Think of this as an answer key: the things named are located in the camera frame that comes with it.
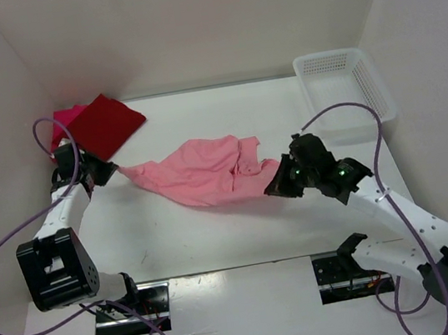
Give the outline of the dark red t shirt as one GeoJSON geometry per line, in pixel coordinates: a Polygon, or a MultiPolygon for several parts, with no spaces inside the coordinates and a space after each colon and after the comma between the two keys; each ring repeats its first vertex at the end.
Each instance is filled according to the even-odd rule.
{"type": "Polygon", "coordinates": [[[53,113],[75,142],[108,161],[147,120],[124,103],[99,94],[90,104],[75,105],[53,113]]]}

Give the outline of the light pink t shirt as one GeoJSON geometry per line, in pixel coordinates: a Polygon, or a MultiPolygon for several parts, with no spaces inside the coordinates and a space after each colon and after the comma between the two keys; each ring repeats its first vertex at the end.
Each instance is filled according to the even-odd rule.
{"type": "Polygon", "coordinates": [[[258,158],[259,139],[191,139],[161,162],[120,167],[134,185],[187,207],[218,207],[261,198],[279,160],[258,158]]]}

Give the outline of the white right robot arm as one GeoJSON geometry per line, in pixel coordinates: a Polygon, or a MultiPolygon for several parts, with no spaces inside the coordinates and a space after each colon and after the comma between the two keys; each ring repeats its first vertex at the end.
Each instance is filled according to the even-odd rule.
{"type": "Polygon", "coordinates": [[[378,270],[420,283],[448,306],[448,222],[379,184],[364,164],[328,152],[311,165],[285,154],[266,195],[301,198],[314,188],[324,196],[361,211],[405,239],[402,246],[355,232],[338,247],[338,266],[347,277],[378,270]]]}

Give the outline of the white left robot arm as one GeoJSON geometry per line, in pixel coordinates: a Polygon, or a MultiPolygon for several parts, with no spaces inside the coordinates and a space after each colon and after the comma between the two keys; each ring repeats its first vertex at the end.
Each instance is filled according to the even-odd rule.
{"type": "Polygon", "coordinates": [[[85,153],[78,175],[70,185],[73,163],[58,166],[52,174],[51,204],[33,240],[18,246],[16,257],[34,305],[47,312],[87,301],[113,301],[124,316],[142,307],[142,294],[125,272],[98,271],[78,238],[83,215],[96,187],[104,187],[118,170],[114,162],[85,153]]]}

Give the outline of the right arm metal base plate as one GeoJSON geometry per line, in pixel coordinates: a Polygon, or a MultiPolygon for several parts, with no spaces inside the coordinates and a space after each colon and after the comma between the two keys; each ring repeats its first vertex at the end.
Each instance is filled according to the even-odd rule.
{"type": "Polygon", "coordinates": [[[373,270],[348,272],[335,252],[311,258],[316,283],[324,305],[366,298],[380,293],[392,293],[395,284],[390,274],[373,270]]]}

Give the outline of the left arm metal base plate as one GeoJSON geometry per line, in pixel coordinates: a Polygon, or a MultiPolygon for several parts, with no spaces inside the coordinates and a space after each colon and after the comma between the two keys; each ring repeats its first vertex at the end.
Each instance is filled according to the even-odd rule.
{"type": "MultiPolygon", "coordinates": [[[[171,330],[169,283],[167,281],[140,282],[138,301],[135,304],[123,302],[138,315],[158,325],[164,332],[171,330]]],[[[150,327],[130,312],[113,306],[97,307],[95,310],[94,335],[144,335],[150,327]]]]}

